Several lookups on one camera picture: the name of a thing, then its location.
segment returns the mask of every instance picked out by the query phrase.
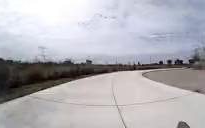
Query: overcast sky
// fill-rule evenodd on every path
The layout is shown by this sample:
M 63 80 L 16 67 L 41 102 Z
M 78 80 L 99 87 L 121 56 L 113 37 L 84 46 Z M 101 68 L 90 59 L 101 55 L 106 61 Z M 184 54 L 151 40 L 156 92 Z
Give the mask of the overcast sky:
M 205 0 L 0 0 L 0 57 L 179 55 L 202 42 Z

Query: grass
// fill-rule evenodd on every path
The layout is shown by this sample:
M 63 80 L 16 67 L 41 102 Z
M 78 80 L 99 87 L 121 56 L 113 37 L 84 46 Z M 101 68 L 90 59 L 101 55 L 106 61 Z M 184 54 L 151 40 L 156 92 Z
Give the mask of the grass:
M 25 86 L 20 86 L 19 88 L 12 88 L 10 90 L 8 90 L 7 92 L 0 94 L 0 103 L 18 98 L 18 97 L 22 97 L 37 91 L 41 91 L 50 87 L 54 87 L 63 83 L 67 83 L 76 79 L 80 79 L 80 78 L 85 78 L 91 75 L 83 75 L 83 76 L 79 76 L 77 78 L 62 78 L 59 80 L 48 80 L 45 82 L 41 82 L 41 83 L 36 83 L 36 84 L 30 84 L 30 85 L 25 85 Z

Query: pavement crack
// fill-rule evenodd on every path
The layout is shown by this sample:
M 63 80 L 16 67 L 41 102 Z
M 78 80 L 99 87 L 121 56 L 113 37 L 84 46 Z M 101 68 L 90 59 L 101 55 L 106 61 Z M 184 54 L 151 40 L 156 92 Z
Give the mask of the pavement crack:
M 38 99 L 38 100 L 47 101 L 47 102 L 60 103 L 60 104 L 81 105 L 81 106 L 99 106 L 99 107 L 111 107 L 111 106 L 116 106 L 116 105 L 78 104 L 78 103 L 69 103 L 69 102 L 62 102 L 62 101 L 55 101 L 55 100 L 50 100 L 50 99 L 44 99 L 44 98 L 40 98 L 40 97 L 36 97 L 36 96 L 28 96 L 28 97 L 31 97 L 31 98 L 33 98 L 33 99 Z
M 112 86 L 112 94 L 113 94 L 113 97 L 114 97 L 115 106 L 117 107 L 117 110 L 118 110 L 118 113 L 119 113 L 119 115 L 120 115 L 120 117 L 121 117 L 121 121 L 122 121 L 122 123 L 123 123 L 123 125 L 124 125 L 124 128 L 127 128 L 127 125 L 126 125 L 126 123 L 125 123 L 125 120 L 124 120 L 124 118 L 123 118 L 123 116 L 122 116 L 122 114 L 121 114 L 121 109 L 119 108 L 119 105 L 118 105 L 118 103 L 117 103 L 117 99 L 116 99 L 115 94 L 114 94 L 114 78 L 112 78 L 111 84 L 112 84 L 112 85 L 111 85 L 111 86 Z

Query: utility pole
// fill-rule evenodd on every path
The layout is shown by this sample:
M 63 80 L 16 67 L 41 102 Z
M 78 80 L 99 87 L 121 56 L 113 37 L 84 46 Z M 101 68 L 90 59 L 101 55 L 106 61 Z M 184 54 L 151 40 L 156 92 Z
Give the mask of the utility pole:
M 45 61 L 46 61 L 46 55 L 45 55 L 46 47 L 44 47 L 44 46 L 39 46 L 39 47 L 38 47 L 38 50 L 39 50 L 39 52 L 40 52 L 40 56 L 42 57 L 43 61 L 45 62 Z
M 149 63 L 152 64 L 152 57 L 149 57 Z

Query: concrete path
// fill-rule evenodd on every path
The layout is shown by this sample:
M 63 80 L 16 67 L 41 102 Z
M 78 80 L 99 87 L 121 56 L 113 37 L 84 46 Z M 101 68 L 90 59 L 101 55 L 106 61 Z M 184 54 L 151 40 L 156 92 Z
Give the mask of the concrete path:
M 205 128 L 205 95 L 142 77 L 89 77 L 0 105 L 0 128 Z

